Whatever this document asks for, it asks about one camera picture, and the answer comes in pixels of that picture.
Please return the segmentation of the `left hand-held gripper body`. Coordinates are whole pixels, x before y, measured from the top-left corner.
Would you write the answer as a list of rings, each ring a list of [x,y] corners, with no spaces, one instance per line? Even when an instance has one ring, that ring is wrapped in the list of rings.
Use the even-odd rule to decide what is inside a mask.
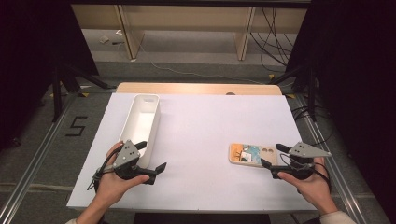
[[[131,140],[124,143],[113,163],[114,172],[121,179],[129,180],[144,174],[143,169],[137,165],[140,152],[134,145]]]

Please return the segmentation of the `black tripod stand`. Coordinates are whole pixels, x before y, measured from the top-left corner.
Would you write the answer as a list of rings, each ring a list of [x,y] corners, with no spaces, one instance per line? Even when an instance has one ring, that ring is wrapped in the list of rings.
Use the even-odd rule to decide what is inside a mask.
[[[57,121],[63,113],[63,103],[61,96],[61,86],[65,86],[68,92],[78,93],[81,90],[77,77],[91,82],[92,84],[104,90],[115,90],[116,86],[106,84],[97,77],[87,74],[79,68],[67,63],[58,63],[54,66],[52,72],[52,93],[54,103],[53,122]]]
[[[269,84],[277,85],[288,78],[294,77],[291,89],[294,92],[302,92],[304,89],[308,91],[307,113],[309,117],[316,122],[315,115],[315,92],[316,92],[316,71],[312,65],[298,65],[295,68],[287,70],[280,77],[272,79]]]

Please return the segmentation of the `person's left hand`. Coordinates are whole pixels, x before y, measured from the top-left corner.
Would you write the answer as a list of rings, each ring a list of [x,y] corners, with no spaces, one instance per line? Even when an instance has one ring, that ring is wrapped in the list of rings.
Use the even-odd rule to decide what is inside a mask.
[[[106,173],[99,181],[99,188],[93,201],[97,204],[110,206],[118,202],[127,190],[148,180],[148,175],[139,175],[130,180],[124,180],[114,173]]]

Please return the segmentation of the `light wooden table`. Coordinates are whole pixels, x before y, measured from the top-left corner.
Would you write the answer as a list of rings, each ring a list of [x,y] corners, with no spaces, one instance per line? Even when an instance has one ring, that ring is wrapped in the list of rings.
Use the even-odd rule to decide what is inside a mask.
[[[277,85],[122,82],[116,93],[281,95]]]

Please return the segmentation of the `person's right hand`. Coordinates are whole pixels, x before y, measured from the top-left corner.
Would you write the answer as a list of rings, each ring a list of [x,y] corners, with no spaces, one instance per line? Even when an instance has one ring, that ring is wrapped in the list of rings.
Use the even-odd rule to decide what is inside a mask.
[[[312,174],[306,180],[299,180],[293,175],[284,172],[279,172],[278,176],[296,187],[303,197],[318,210],[322,209],[325,213],[328,213],[334,208],[330,188],[327,181],[320,175]]]

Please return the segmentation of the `beige illustrated phone case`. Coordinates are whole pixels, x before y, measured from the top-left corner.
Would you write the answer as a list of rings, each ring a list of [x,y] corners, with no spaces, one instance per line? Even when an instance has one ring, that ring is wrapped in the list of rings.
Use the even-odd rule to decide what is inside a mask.
[[[231,163],[245,166],[261,167],[262,160],[277,165],[277,153],[271,147],[232,143],[228,158]]]

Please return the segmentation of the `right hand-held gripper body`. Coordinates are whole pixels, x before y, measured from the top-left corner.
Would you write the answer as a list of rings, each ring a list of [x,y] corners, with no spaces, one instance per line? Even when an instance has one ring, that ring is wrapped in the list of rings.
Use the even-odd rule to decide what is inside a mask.
[[[282,171],[300,180],[307,179],[314,173],[314,158],[331,156],[330,152],[303,142],[298,142],[295,146],[289,148],[288,153],[282,152],[281,154],[281,157],[286,156],[290,161],[282,168]]]

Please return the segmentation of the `white table sheet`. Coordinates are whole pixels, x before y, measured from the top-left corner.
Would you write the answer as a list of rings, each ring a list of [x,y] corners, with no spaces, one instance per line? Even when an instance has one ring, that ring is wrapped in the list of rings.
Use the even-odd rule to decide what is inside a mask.
[[[154,185],[139,185],[116,203],[139,212],[272,213],[310,211],[292,185],[264,168],[232,164],[232,143],[293,146],[301,136],[282,95],[160,97],[150,165],[166,166]]]

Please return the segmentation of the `aluminium floor rail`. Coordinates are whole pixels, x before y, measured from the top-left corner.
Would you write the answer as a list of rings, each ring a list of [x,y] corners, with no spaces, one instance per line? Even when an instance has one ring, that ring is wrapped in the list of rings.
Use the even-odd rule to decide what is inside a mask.
[[[296,101],[298,106],[307,107],[308,99],[303,95],[297,94]],[[314,139],[315,145],[327,152],[330,152],[331,150],[326,143],[326,139],[318,124],[309,117],[307,111],[305,114],[307,115],[307,118],[304,121],[307,124],[310,134]],[[357,224],[367,224],[367,220],[362,213],[361,206],[359,205],[356,197],[353,195],[350,187],[347,185],[347,182],[344,179],[343,174],[336,163],[336,160],[333,157],[328,158],[326,160],[326,166],[330,171],[332,183],[334,184],[348,214],[356,221]]]
[[[62,127],[64,123],[64,118],[66,117],[70,106],[76,101],[76,99],[77,96],[75,94],[69,94],[64,99],[64,104],[61,107],[62,112],[60,113],[58,118],[51,123],[49,130],[47,131],[32,160],[30,161],[23,176],[16,184],[14,190],[12,190],[3,208],[0,210],[0,224],[11,223],[11,220],[17,213],[24,196],[30,188],[31,183],[35,179],[35,176],[41,164],[46,158],[54,139],[56,138],[60,128]]]

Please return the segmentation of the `white plastic storage bin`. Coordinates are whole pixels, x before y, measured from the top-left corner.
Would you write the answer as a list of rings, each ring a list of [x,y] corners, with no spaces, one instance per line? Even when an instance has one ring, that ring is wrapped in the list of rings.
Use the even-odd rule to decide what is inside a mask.
[[[120,140],[124,143],[131,140],[134,144],[142,141],[147,142],[147,146],[139,150],[140,158],[137,164],[142,168],[149,167],[160,116],[160,97],[158,95],[137,94],[134,97],[120,134]]]

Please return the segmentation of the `black curtain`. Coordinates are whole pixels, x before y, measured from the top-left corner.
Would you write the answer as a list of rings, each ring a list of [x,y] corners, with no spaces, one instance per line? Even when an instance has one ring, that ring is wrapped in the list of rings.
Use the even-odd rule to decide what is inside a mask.
[[[396,224],[396,0],[308,0],[289,67],[314,69],[346,148]]]
[[[0,0],[0,150],[19,136],[58,63],[98,73],[71,0]]]

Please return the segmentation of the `light wooden shelf unit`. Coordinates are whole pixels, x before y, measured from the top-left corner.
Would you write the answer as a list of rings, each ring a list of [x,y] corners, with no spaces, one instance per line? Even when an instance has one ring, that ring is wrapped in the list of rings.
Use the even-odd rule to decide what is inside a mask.
[[[243,61],[248,34],[267,33],[270,25],[278,34],[297,34],[306,10],[279,7],[160,7],[127,5],[77,5],[73,12],[82,29],[121,30],[127,57],[134,59],[145,32],[231,32],[237,59]]]

